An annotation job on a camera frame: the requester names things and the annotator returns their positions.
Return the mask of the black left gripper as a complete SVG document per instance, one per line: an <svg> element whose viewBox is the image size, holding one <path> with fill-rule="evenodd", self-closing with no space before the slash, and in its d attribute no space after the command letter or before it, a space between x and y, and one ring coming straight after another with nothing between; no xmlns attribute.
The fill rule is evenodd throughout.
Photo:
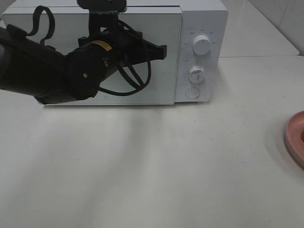
<svg viewBox="0 0 304 228"><path fill-rule="evenodd" d="M119 30L117 34L105 29L88 37L78 39L80 47L93 48L104 60L123 63L126 60L136 65L153 60L164 60L167 57L167 46L158 46L145 39L141 32L133 34L128 29Z"/></svg>

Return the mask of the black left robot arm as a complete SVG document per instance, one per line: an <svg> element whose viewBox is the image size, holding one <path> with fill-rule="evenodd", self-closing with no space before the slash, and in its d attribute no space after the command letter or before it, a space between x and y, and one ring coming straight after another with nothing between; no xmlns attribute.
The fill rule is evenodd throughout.
<svg viewBox="0 0 304 228"><path fill-rule="evenodd" d="M167 56L167 46L143 39L126 26L97 29L63 55L13 25L0 30L0 87L30 95L44 105L93 98L98 92L129 96L143 90L134 65Z"/></svg>

